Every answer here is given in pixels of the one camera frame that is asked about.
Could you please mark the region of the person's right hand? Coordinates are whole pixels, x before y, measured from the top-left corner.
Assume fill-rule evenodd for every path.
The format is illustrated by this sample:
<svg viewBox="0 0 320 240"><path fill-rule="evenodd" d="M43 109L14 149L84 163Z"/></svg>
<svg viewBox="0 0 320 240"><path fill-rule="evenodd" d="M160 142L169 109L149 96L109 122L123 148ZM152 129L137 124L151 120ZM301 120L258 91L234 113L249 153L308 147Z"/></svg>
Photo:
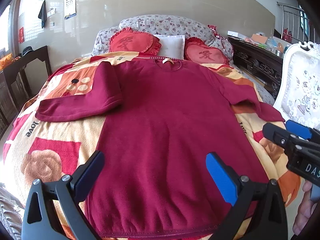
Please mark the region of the person's right hand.
<svg viewBox="0 0 320 240"><path fill-rule="evenodd" d="M313 202L310 198L311 195L312 183L306 181L303 185L304 196L301 204L299 205L298 212L293 224L293 233L299 235L300 232L304 229L305 225L309 221L312 213L314 212L317 203Z"/></svg>

